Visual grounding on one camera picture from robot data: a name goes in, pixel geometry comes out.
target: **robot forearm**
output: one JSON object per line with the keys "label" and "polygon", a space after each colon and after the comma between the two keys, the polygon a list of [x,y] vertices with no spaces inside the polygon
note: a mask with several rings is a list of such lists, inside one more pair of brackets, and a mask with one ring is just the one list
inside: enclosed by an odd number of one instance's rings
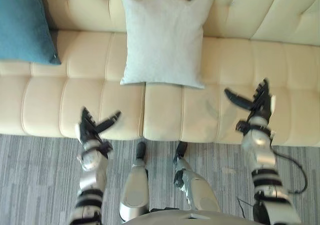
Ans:
{"label": "robot forearm", "polygon": [[98,148],[98,140],[90,140],[85,145],[85,152],[78,156],[82,165],[80,190],[70,216],[70,225],[101,225],[101,206],[107,183],[108,159]]}
{"label": "robot forearm", "polygon": [[301,224],[277,170],[276,156],[267,132],[268,122],[262,117],[252,117],[249,123],[256,129],[244,135],[242,148],[254,183],[254,220],[267,225]]}

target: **tufted backrest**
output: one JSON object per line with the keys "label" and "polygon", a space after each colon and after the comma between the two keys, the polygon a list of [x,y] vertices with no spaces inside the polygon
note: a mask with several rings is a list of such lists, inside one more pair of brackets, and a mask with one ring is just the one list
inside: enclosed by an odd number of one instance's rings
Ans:
{"label": "tufted backrest", "polygon": [[[125,32],[121,0],[44,0],[53,29]],[[320,46],[320,0],[214,0],[204,35]]]}

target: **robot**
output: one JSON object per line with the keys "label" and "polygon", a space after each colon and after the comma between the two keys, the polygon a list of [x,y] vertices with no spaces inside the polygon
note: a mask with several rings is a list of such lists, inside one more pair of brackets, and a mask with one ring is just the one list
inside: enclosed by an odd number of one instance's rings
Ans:
{"label": "robot", "polygon": [[[228,88],[228,99],[235,105],[250,111],[247,120],[240,120],[236,130],[243,133],[241,146],[254,183],[254,221],[221,213],[219,203],[209,183],[195,173],[184,155],[187,143],[181,141],[173,159],[174,185],[185,193],[190,210],[177,208],[149,210],[148,171],[144,156],[146,145],[136,146],[136,159],[122,194],[119,215],[128,225],[301,225],[301,219],[283,187],[277,171],[276,156],[271,148],[274,134],[268,128],[274,110],[274,99],[269,93],[266,79],[260,83],[253,100],[244,98]],[[101,225],[101,206],[107,182],[108,152],[113,148],[103,142],[99,133],[112,126],[119,118],[118,111],[96,125],[86,108],[77,125],[77,136],[84,152],[77,158],[83,173],[80,189],[69,225]]]}

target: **throw pillow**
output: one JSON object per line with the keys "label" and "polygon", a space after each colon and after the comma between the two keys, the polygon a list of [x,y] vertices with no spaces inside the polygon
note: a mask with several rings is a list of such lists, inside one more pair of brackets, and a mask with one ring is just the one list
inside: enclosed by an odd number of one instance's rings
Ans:
{"label": "throw pillow", "polygon": [[122,0],[127,60],[120,84],[170,83],[204,88],[203,24],[213,0]]}
{"label": "throw pillow", "polygon": [[0,0],[0,59],[61,64],[42,0]]}

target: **cream leather couch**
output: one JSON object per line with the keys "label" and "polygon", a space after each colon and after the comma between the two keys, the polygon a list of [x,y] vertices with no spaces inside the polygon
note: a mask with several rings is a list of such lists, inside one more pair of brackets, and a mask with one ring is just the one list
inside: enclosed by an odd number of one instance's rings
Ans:
{"label": "cream leather couch", "polygon": [[204,25],[203,90],[120,85],[121,0],[44,4],[62,65],[0,61],[0,133],[75,137],[86,106],[98,119],[122,111],[108,139],[239,144],[235,125],[248,113],[231,105],[224,88],[251,97],[268,77],[277,96],[274,143],[320,146],[320,0],[214,0]]}

